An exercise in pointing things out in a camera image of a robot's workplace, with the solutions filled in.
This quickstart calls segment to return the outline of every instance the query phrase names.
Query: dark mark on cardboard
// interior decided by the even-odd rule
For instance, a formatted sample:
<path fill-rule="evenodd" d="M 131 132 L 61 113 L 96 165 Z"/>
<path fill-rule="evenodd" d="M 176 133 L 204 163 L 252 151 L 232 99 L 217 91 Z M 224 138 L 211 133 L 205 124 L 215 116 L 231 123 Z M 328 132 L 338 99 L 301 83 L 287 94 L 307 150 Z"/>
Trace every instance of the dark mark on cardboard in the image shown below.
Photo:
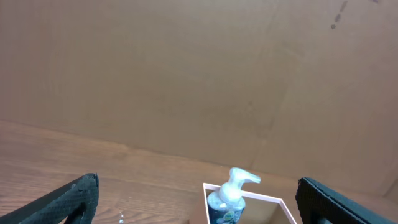
<path fill-rule="evenodd" d="M 347 3 L 348 3 L 347 0 L 345 0 L 345 1 L 342 3 L 341 8 L 340 8 L 340 12 L 343 12 L 343 11 L 344 11 L 344 9 L 345 9 L 346 6 L 347 6 Z"/>
<path fill-rule="evenodd" d="M 338 22 L 338 21 L 340 21 L 340 18 L 341 18 L 341 15 L 340 15 L 340 13 L 336 16 L 336 18 L 335 18 L 335 22 Z"/>

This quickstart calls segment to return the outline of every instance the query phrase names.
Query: wooden table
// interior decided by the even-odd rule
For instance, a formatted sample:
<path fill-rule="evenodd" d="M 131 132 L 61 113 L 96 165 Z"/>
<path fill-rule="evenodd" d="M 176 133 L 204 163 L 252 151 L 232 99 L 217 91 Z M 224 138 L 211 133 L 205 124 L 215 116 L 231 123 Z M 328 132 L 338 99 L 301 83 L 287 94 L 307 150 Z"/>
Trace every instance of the wooden table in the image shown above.
<path fill-rule="evenodd" d="M 124 223 L 187 223 L 201 184 L 221 185 L 229 178 L 229 168 L 0 121 L 0 215 L 96 172 L 100 183 L 94 223 L 118 223 L 122 215 Z M 244 190 L 283 198 L 300 223 L 297 179 L 255 174 L 262 183 L 246 184 Z M 398 222 L 396 204 L 377 196 L 340 192 Z"/>

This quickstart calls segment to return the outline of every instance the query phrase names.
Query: pump nozzle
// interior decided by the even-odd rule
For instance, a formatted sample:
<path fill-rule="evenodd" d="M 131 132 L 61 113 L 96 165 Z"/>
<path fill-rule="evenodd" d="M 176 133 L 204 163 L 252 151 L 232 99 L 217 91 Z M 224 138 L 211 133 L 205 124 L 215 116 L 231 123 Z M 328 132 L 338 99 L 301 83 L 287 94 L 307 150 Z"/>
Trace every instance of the pump nozzle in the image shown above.
<path fill-rule="evenodd" d="M 234 167 L 229 172 L 229 181 L 221 186 L 219 195 L 226 203 L 235 203 L 242 197 L 244 183 L 260 183 L 261 178 L 240 168 Z"/>

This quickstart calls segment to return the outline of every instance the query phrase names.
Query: blue floral label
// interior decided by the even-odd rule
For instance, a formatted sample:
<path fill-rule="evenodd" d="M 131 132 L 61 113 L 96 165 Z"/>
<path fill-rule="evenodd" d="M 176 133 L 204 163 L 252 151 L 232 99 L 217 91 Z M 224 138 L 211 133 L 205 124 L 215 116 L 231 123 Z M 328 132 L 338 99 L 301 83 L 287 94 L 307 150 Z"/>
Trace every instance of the blue floral label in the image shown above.
<path fill-rule="evenodd" d="M 241 218 L 243 210 L 239 211 L 217 211 L 209 208 L 210 224 L 236 224 Z"/>

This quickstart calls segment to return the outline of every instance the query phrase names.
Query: wooden surface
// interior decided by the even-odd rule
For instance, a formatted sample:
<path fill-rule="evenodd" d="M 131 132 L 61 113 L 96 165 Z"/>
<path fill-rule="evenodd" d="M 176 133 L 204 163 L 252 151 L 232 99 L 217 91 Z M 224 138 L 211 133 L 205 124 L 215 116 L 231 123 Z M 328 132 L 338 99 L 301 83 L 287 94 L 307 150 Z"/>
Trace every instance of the wooden surface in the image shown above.
<path fill-rule="evenodd" d="M 95 223 L 181 223 L 201 195 L 201 183 L 222 184 L 229 167 L 133 149 L 122 144 L 0 121 L 0 215 L 87 172 L 100 177 Z M 255 172 L 262 183 L 244 190 L 283 198 L 300 222 L 297 180 Z M 398 205 L 342 192 L 398 222 Z"/>
<path fill-rule="evenodd" d="M 0 119 L 384 195 L 398 178 L 397 11 L 0 0 Z"/>

